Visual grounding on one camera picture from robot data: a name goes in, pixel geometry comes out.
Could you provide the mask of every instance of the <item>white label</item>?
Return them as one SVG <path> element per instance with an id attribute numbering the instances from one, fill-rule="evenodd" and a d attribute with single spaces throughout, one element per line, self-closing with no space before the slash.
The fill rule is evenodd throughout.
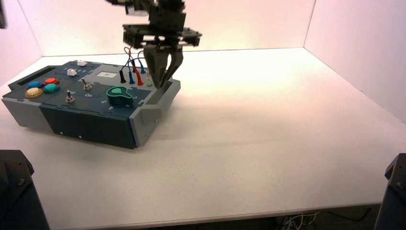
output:
<path id="1" fill-rule="evenodd" d="M 109 72 L 101 72 L 98 77 L 105 77 L 105 78 L 114 78 L 117 74 L 116 73 L 109 73 Z"/>

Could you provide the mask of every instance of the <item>yellow button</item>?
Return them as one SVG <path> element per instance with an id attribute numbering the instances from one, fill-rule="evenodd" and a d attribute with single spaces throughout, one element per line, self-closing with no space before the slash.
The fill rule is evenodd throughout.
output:
<path id="1" fill-rule="evenodd" d="M 33 97 L 38 97 L 41 95 L 43 91 L 39 88 L 30 88 L 25 92 L 25 97 L 26 98 L 33 98 Z"/>

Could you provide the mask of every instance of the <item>screw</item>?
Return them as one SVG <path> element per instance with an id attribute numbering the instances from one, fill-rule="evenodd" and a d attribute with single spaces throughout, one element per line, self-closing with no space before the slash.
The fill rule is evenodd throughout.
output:
<path id="1" fill-rule="evenodd" d="M 397 182 L 396 186 L 400 189 L 400 190 L 404 190 L 406 188 L 406 186 L 402 183 L 402 182 Z"/>
<path id="2" fill-rule="evenodd" d="M 23 184 L 25 184 L 25 179 L 21 178 L 17 181 L 17 187 L 21 187 Z"/>

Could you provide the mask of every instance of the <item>red button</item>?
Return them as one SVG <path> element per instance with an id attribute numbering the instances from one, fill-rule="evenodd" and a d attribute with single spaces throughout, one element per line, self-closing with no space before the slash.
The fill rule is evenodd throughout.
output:
<path id="1" fill-rule="evenodd" d="M 48 78 L 47 80 L 45 80 L 45 85 L 49 85 L 49 84 L 56 84 L 58 85 L 59 82 L 56 78 Z"/>

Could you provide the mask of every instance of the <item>control panel box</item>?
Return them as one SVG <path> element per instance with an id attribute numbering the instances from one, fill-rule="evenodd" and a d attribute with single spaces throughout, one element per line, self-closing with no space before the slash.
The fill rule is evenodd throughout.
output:
<path id="1" fill-rule="evenodd" d="M 134 149 L 146 143 L 180 82 L 157 89 L 148 70 L 124 67 L 120 76 L 122 69 L 86 61 L 48 66 L 11 83 L 2 101 L 22 127 Z M 132 71 L 141 72 L 138 79 Z"/>

